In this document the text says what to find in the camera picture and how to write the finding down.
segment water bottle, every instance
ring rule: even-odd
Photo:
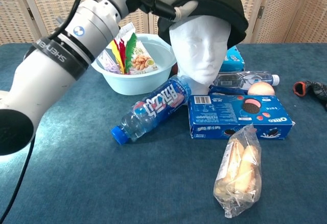
[[[132,106],[132,109],[123,116],[121,124],[111,130],[116,141],[120,145],[129,139],[135,141],[166,120],[186,103],[192,94],[188,80],[189,78],[185,76],[173,76]]]
[[[267,71],[221,72],[214,81],[215,86],[249,90],[256,82],[266,82],[272,86],[279,84],[279,76]]]

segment green feather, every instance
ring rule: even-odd
[[[131,38],[127,41],[127,45],[126,45],[126,63],[125,63],[126,73],[129,73],[129,69],[133,66],[132,60],[133,60],[134,50],[136,48],[136,43],[137,43],[137,36],[133,33]]]

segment table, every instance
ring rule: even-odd
[[[29,44],[0,46],[0,89],[9,90]],[[260,140],[261,198],[229,220],[213,197],[224,140],[193,140],[188,111],[135,143],[110,129],[143,98],[111,90],[89,68],[43,117],[10,223],[326,223],[327,116],[317,99],[292,92],[297,81],[327,84],[327,44],[240,44],[247,70],[279,74],[276,95],[296,122],[283,141]],[[0,157],[0,213],[28,147]]]

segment light blue bowl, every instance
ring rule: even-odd
[[[158,70],[145,74],[123,75],[106,71],[98,60],[92,64],[92,67],[103,75],[110,87],[122,95],[140,95],[152,92],[167,81],[172,66],[176,63],[172,47],[158,35],[137,34],[137,38],[153,58]]]

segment blue box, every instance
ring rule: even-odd
[[[193,95],[188,105],[194,139],[228,139],[249,124],[258,139],[285,139],[294,125],[276,96]]]
[[[223,61],[219,72],[241,72],[244,70],[244,60],[237,47],[233,46],[227,51],[225,60]]]

